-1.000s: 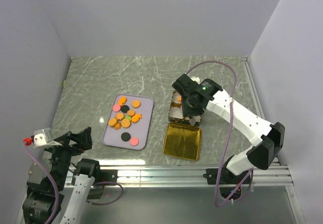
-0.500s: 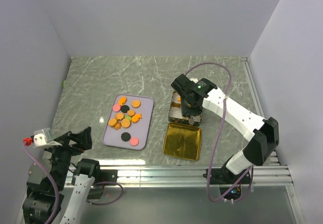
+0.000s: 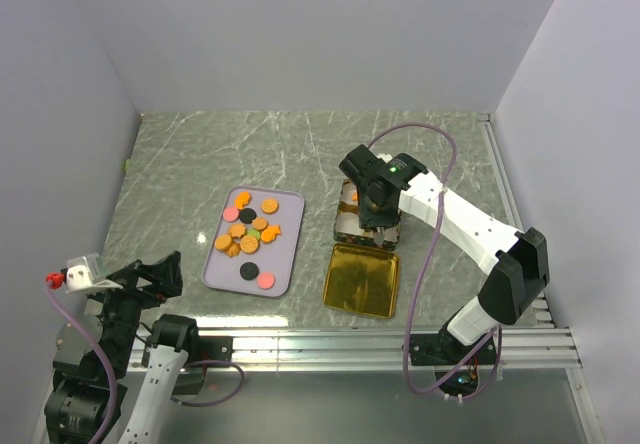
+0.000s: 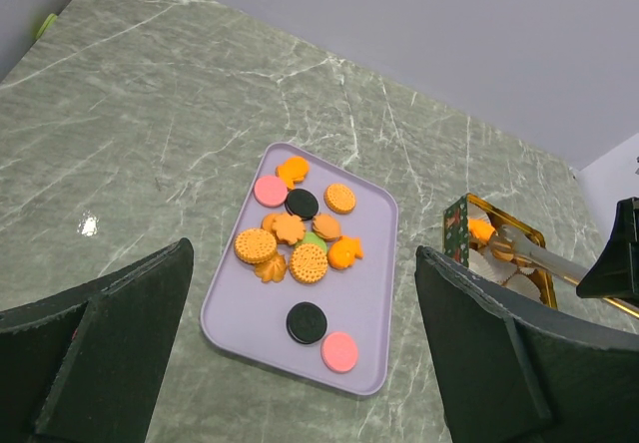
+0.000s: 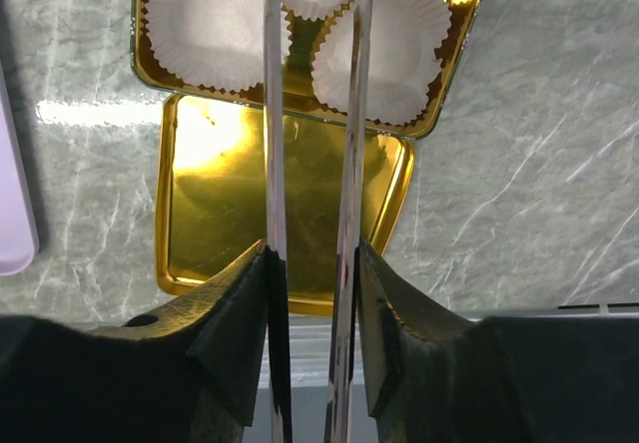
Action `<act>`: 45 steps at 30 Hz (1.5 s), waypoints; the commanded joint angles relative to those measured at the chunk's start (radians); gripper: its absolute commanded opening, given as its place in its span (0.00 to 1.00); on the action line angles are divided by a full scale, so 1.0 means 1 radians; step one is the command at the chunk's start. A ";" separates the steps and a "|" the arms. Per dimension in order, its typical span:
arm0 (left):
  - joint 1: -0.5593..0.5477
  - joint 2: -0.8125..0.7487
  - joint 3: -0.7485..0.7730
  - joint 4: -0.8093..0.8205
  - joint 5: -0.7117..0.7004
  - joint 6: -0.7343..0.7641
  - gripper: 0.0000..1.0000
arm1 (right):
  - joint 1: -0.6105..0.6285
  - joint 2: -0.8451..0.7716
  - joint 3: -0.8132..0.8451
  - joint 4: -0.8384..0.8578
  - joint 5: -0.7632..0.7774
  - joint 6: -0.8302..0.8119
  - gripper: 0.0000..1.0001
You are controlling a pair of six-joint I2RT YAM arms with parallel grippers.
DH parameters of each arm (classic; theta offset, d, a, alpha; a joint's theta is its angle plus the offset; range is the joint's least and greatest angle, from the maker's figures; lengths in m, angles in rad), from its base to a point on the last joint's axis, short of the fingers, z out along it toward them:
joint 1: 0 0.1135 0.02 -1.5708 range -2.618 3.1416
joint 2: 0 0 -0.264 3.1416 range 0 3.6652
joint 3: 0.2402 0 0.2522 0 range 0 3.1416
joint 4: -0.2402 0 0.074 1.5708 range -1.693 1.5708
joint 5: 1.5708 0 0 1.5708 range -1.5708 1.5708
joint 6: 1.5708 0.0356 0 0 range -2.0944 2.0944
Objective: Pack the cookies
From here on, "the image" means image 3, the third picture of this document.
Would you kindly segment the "black sandwich cookie bottom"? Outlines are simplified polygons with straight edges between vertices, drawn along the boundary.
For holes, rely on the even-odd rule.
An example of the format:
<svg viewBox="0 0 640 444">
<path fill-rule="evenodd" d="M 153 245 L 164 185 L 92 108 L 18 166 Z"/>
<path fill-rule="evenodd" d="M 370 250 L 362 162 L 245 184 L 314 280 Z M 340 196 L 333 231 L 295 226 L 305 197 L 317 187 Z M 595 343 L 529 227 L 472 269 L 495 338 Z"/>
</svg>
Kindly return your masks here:
<svg viewBox="0 0 640 444">
<path fill-rule="evenodd" d="M 259 267 L 254 262 L 245 262 L 239 268 L 239 274 L 242 279 L 251 281 L 260 274 Z"/>
</svg>

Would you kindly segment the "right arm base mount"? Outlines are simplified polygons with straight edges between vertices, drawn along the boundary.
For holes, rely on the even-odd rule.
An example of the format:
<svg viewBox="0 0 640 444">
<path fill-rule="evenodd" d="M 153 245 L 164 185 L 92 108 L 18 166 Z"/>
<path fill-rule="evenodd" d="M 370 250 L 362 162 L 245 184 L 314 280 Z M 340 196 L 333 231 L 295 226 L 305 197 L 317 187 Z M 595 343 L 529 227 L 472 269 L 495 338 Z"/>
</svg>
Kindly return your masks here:
<svg viewBox="0 0 640 444">
<path fill-rule="evenodd" d="M 499 378 L 502 350 L 501 328 L 491 330 L 471 346 L 440 334 L 412 334 L 408 363 L 413 367 L 442 367 L 434 374 L 438 386 L 433 392 L 463 403 Z"/>
</svg>

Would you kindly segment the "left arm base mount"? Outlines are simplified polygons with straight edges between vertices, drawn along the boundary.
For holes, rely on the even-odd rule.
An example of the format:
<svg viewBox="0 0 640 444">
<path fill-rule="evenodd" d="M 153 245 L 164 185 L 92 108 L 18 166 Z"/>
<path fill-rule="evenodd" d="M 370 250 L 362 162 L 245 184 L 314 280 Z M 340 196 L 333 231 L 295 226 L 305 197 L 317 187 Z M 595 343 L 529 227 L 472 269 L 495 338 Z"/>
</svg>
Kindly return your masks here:
<svg viewBox="0 0 640 444">
<path fill-rule="evenodd" d="M 230 362 L 233 351 L 231 336 L 201 337 L 197 350 L 191 354 L 182 367 L 173 389 L 173 395 L 182 398 L 198 394 L 204 386 L 207 371 L 218 368 L 218 365 L 195 366 L 194 362 L 203 360 L 219 360 Z"/>
</svg>

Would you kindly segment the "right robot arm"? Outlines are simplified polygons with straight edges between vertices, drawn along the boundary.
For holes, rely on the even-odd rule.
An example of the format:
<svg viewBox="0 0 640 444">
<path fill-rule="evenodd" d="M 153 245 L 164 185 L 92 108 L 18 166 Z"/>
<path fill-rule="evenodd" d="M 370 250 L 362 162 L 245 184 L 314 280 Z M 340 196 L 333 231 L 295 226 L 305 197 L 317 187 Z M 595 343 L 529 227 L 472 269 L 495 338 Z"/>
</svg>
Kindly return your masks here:
<svg viewBox="0 0 640 444">
<path fill-rule="evenodd" d="M 478 294 L 440 330 L 441 354 L 449 362 L 464 362 L 494 327 L 515 324 L 547 286 L 547 241 L 540 231 L 496 220 L 446 189 L 413 157 L 400 153 L 385 160 L 360 145 L 339 168 L 356 188 L 358 225 L 372 232 L 375 244 L 408 214 L 459 247 L 485 274 Z"/>
</svg>

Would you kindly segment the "round tan biscuit top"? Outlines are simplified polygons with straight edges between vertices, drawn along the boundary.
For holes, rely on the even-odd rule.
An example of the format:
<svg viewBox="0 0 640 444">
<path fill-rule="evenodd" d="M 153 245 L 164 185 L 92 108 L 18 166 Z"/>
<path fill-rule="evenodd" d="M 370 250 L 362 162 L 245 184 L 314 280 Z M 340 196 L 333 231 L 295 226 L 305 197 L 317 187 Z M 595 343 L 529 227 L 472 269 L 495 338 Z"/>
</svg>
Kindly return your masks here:
<svg viewBox="0 0 640 444">
<path fill-rule="evenodd" d="M 274 214 L 279 209 L 279 202 L 275 198 L 266 198 L 261 203 L 261 210 L 265 214 Z"/>
</svg>

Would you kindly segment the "metal tongs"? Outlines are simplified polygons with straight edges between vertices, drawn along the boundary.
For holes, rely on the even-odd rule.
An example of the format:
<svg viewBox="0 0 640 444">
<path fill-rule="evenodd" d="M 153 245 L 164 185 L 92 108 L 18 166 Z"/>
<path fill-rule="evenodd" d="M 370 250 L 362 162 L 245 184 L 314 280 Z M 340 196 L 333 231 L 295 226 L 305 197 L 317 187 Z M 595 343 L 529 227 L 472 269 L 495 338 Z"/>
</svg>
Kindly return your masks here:
<svg viewBox="0 0 640 444">
<path fill-rule="evenodd" d="M 377 247 L 383 248 L 385 241 L 385 229 L 383 227 L 376 227 L 372 231 L 372 238 Z"/>
</svg>

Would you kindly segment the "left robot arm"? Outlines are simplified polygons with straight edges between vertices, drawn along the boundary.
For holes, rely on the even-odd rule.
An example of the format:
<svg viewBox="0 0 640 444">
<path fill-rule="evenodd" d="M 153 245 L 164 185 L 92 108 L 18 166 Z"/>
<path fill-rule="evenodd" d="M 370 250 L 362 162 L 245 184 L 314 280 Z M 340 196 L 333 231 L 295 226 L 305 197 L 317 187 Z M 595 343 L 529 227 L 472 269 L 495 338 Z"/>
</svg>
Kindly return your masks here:
<svg viewBox="0 0 640 444">
<path fill-rule="evenodd" d="M 45 292 L 63 289 L 100 304 L 96 315 L 65 318 L 53 359 L 53 389 L 44 414 L 52 443 L 156 443 L 171 395 L 184 366 L 201 353 L 194 319 L 166 314 L 153 323 L 145 343 L 146 374 L 131 416 L 119 423 L 127 393 L 121 384 L 146 309 L 183 291 L 182 256 L 173 251 L 153 264 L 135 260 L 108 273 L 99 254 L 67 262 L 45 279 Z"/>
</svg>

